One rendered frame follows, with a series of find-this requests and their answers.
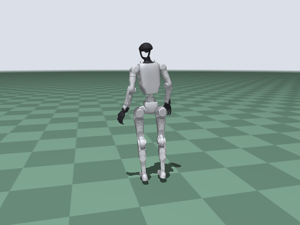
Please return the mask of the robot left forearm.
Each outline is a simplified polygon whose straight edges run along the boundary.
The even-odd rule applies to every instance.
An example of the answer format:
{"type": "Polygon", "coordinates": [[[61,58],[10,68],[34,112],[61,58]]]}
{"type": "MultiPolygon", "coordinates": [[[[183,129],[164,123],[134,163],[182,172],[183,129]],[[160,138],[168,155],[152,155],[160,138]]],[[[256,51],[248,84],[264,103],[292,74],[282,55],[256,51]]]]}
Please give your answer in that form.
{"type": "Polygon", "coordinates": [[[123,109],[125,110],[127,107],[129,107],[130,109],[130,105],[131,105],[131,100],[133,98],[133,95],[131,93],[129,93],[129,89],[130,87],[128,86],[127,88],[127,93],[126,93],[126,99],[125,99],[125,102],[124,102],[124,105],[123,105],[123,109]]]}

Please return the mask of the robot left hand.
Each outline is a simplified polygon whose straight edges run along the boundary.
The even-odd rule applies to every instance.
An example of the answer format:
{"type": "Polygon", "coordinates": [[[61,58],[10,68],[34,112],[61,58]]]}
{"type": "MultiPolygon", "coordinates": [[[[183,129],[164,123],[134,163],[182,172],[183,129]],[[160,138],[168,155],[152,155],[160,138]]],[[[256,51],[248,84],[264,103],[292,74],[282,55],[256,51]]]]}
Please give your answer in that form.
{"type": "Polygon", "coordinates": [[[117,120],[120,124],[123,124],[123,119],[125,117],[125,113],[127,113],[128,110],[129,110],[129,107],[127,107],[125,110],[122,108],[122,111],[119,112],[117,120]]]}

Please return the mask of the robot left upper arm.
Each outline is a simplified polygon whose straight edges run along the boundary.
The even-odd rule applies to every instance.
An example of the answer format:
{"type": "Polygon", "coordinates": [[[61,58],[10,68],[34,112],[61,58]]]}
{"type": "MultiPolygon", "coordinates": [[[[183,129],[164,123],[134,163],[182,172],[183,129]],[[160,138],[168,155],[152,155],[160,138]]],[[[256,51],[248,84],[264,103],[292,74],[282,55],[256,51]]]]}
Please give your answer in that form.
{"type": "Polygon", "coordinates": [[[136,87],[135,87],[135,83],[136,83],[136,77],[137,77],[137,73],[139,72],[139,65],[133,66],[130,68],[129,70],[129,93],[135,93],[136,92],[136,87]]]}

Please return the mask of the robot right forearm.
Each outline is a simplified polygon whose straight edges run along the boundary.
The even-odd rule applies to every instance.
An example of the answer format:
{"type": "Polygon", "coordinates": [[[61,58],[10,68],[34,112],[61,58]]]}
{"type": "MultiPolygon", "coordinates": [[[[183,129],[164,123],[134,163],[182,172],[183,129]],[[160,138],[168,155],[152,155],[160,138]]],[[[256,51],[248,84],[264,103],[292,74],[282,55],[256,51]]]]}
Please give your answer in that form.
{"type": "Polygon", "coordinates": [[[172,92],[173,87],[171,86],[168,89],[165,89],[165,103],[169,103],[169,100],[171,98],[171,92],[172,92]]]}

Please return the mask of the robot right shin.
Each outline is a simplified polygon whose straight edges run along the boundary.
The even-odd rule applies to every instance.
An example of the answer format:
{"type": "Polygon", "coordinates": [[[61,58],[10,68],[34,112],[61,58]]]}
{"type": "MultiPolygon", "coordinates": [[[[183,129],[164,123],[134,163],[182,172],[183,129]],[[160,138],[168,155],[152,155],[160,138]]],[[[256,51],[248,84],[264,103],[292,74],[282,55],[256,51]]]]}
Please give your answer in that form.
{"type": "Polygon", "coordinates": [[[164,146],[160,147],[158,146],[158,156],[160,160],[160,168],[161,172],[164,170],[165,172],[165,158],[166,158],[166,139],[164,138],[164,146]]]}

